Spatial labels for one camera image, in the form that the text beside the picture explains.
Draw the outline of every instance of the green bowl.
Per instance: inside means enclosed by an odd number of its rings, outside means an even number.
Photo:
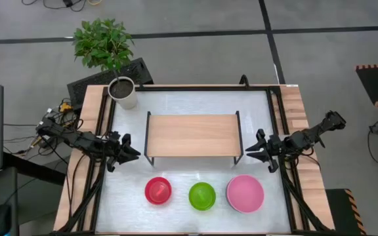
[[[190,188],[189,201],[196,210],[208,210],[215,203],[215,190],[207,183],[196,183]]]

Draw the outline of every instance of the computer mouse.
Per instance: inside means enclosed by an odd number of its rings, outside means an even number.
[[[0,205],[0,236],[6,235],[11,229],[11,206]]]

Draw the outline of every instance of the pink bowl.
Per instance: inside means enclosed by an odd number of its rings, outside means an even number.
[[[227,185],[227,200],[241,213],[252,213],[262,206],[264,191],[254,177],[242,174],[234,177]]]

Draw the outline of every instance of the white table surface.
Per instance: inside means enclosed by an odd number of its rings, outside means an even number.
[[[233,114],[240,112],[243,147],[256,143],[256,131],[272,134],[265,91],[138,92],[137,107],[115,108],[112,130],[131,134],[132,146],[144,153],[147,111],[152,115]],[[232,157],[155,158],[154,167],[141,155],[137,161],[116,164],[105,175],[97,232],[116,233],[289,233],[280,172],[269,173],[268,163],[246,154],[234,166]],[[234,210],[227,202],[227,183],[239,174],[254,176],[264,188],[262,207],[251,214]],[[150,204],[146,183],[162,176],[172,185],[164,205]],[[211,184],[217,200],[207,211],[194,209],[189,189],[197,182]]]

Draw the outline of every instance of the white pot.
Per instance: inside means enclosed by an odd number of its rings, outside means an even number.
[[[110,94],[110,87],[117,81],[117,80],[128,80],[129,82],[132,83],[132,86],[133,86],[133,89],[132,89],[132,92],[130,93],[130,95],[124,97],[124,98],[115,98],[114,96],[112,96]],[[137,93],[135,92],[135,84],[134,84],[134,81],[132,81],[132,79],[126,77],[126,76],[121,76],[121,77],[118,77],[117,79],[114,79],[112,80],[112,82],[110,82],[109,84],[109,87],[108,87],[108,93],[109,93],[109,96],[115,100],[123,109],[131,109],[133,107],[135,107],[138,103],[138,100],[137,100]]]

